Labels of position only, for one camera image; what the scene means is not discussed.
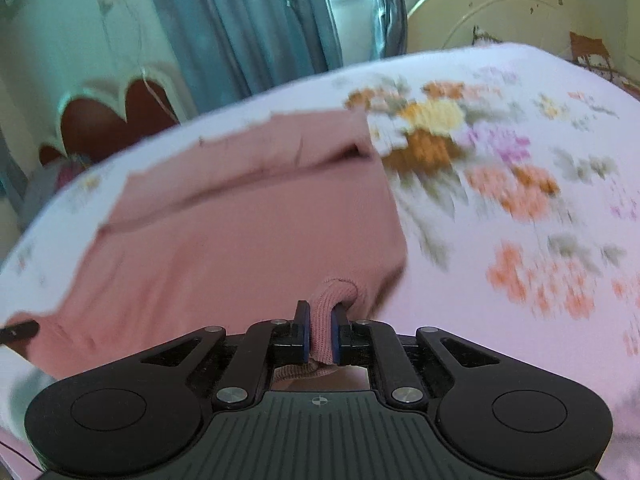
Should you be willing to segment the pink knit garment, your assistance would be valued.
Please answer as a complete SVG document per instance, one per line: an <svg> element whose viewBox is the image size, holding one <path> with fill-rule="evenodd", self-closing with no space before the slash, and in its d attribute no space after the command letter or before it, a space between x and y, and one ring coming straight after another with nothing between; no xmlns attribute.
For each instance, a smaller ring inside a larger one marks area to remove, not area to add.
<svg viewBox="0 0 640 480"><path fill-rule="evenodd" d="M332 309L368 316L406 259L367 116L276 115L133 174L65 297L14 313L39 330L2 349L1 369L62 379L205 326L289 318L304 300L302 371L320 374Z"/></svg>

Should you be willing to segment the floral pink bedsheet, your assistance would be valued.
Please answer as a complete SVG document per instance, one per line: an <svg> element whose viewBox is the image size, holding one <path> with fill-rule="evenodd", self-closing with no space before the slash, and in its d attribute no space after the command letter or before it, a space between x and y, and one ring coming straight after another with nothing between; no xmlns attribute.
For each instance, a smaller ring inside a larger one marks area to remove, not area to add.
<svg viewBox="0 0 640 480"><path fill-rule="evenodd" d="M289 84L170 128L58 194L1 270L1 319L56 307L127 180L273 116L367 116L405 235L366 318L434 325L595 391L614 415L600 471L639 474L639 104L541 50L424 52ZM53 378L1 370L1 429L24 437Z"/></svg>

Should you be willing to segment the red scalloped headboard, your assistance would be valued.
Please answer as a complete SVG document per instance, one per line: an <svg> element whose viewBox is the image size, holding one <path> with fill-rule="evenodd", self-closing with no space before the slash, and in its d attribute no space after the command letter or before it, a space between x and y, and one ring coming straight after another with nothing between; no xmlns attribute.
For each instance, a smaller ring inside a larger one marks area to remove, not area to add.
<svg viewBox="0 0 640 480"><path fill-rule="evenodd" d="M38 159L41 165L74 156L103 162L195 115L190 92L172 66L143 65L117 80L87 81L65 92Z"/></svg>

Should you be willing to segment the blue curtain left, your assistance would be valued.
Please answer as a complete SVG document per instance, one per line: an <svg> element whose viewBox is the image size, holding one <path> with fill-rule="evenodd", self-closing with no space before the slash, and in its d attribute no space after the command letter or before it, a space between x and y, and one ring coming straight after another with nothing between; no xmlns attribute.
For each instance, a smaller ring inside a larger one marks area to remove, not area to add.
<svg viewBox="0 0 640 480"><path fill-rule="evenodd" d="M337 70L330 0L153 0L199 113Z"/></svg>

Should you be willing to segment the blue curtain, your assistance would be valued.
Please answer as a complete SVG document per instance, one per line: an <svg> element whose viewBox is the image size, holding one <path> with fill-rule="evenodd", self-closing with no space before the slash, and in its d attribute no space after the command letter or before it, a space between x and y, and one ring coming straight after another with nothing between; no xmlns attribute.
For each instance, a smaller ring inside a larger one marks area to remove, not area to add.
<svg viewBox="0 0 640 480"><path fill-rule="evenodd" d="M199 113L337 70L330 0L153 0Z"/></svg>
<svg viewBox="0 0 640 480"><path fill-rule="evenodd" d="M375 0L373 54L377 60L404 55L408 18L405 0Z"/></svg>

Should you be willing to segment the blue curtain right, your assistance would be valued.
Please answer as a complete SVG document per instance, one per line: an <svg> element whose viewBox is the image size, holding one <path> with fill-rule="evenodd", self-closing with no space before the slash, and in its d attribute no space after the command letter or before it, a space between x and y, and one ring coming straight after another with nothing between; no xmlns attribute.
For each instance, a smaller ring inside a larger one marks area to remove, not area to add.
<svg viewBox="0 0 640 480"><path fill-rule="evenodd" d="M377 60L404 55L408 18L405 0L375 0L373 54Z"/></svg>

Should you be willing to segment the patterned cushion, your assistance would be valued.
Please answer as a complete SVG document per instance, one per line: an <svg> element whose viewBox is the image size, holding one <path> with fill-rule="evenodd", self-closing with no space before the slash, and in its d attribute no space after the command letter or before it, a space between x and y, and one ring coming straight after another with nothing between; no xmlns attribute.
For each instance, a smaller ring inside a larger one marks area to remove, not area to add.
<svg viewBox="0 0 640 480"><path fill-rule="evenodd" d="M600 38L590 38L570 32L570 52L572 62L598 75L639 99L639 83L618 70L611 58L610 52Z"/></svg>

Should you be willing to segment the cream round headboard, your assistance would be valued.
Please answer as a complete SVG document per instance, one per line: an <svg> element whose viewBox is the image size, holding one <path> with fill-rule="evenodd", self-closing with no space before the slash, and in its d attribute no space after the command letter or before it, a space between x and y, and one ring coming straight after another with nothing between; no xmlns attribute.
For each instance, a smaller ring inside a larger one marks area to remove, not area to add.
<svg viewBox="0 0 640 480"><path fill-rule="evenodd" d="M466 47L476 32L572 57L570 37L599 40L616 70L639 75L639 0L418 0L410 53Z"/></svg>

